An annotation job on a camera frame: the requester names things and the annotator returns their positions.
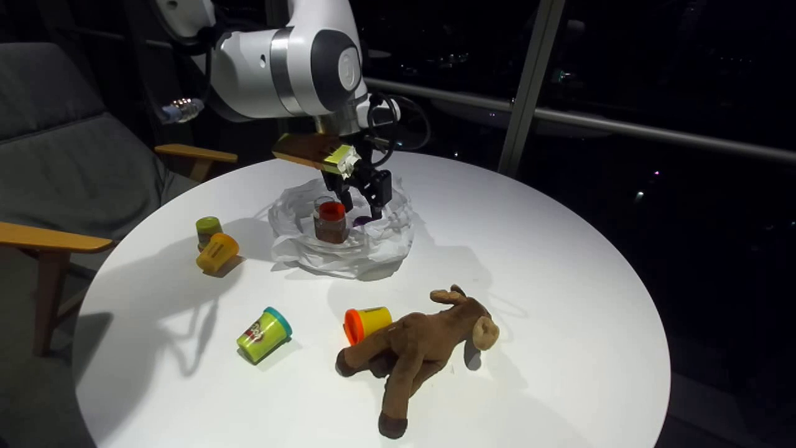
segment stuffed animal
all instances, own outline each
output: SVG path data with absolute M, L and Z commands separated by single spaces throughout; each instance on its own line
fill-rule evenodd
M 434 292 L 430 300 L 451 305 L 451 310 L 434 316 L 408 313 L 362 343 L 343 350 L 336 359 L 342 377 L 353 377 L 366 369 L 370 369 L 373 377 L 390 377 L 379 417 L 379 432 L 389 439 L 405 434 L 408 398 L 434 373 L 446 369 L 461 342 L 466 342 L 466 363 L 479 369 L 479 355 L 489 352 L 500 336 L 490 312 L 461 286 Z

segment gray chair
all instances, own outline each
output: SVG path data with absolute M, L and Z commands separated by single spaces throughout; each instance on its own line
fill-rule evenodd
M 196 180 L 214 163 L 237 163 L 229 153 L 189 145 L 154 153 L 195 160 Z M 164 169 L 154 153 L 106 111 L 58 45 L 0 45 L 0 246 L 37 259 L 37 355 L 50 346 L 61 322 L 70 259 L 103 256 L 147 214 L 195 185 Z

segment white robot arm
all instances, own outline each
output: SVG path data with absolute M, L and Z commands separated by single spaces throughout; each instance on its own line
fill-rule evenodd
M 370 127 L 370 107 L 400 116 L 393 102 L 370 106 L 348 0 L 288 0 L 287 27 L 250 33 L 220 30 L 211 0 L 157 0 L 157 9 L 167 33 L 195 45 L 193 60 L 222 107 L 241 119 L 339 116 L 348 119 L 346 134 Z

